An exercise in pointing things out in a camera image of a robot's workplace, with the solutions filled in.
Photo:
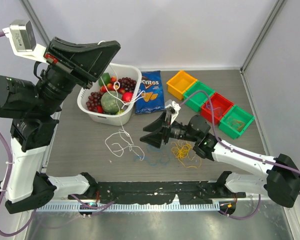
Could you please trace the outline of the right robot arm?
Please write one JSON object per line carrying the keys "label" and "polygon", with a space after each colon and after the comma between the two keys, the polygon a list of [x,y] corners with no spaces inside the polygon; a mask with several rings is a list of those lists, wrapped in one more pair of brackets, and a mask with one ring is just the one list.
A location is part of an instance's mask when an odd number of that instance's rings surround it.
{"label": "right robot arm", "polygon": [[232,193],[253,193],[269,197],[276,204],[292,208],[300,195],[300,171],[292,158],[254,153],[231,145],[210,133],[210,125],[201,115],[194,115],[187,125],[168,121],[163,112],[143,128],[147,134],[140,141],[160,148],[169,139],[193,142],[193,151],[202,159],[235,166],[247,172],[224,171],[218,178],[216,193],[223,198]]}

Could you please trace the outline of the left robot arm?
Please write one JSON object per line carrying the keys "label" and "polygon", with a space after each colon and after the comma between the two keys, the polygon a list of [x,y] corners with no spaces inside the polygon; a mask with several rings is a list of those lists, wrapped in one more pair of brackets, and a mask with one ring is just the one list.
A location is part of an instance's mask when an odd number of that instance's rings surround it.
{"label": "left robot arm", "polygon": [[115,41],[75,44],[58,37],[47,47],[36,45],[16,56],[47,64],[35,73],[37,83],[0,75],[0,118],[12,119],[12,161],[6,173],[5,207],[10,214],[38,209],[52,198],[68,195],[90,200],[98,191],[96,180],[83,172],[57,179],[38,168],[59,123],[53,114],[75,86],[92,87],[104,73],[121,46]]}

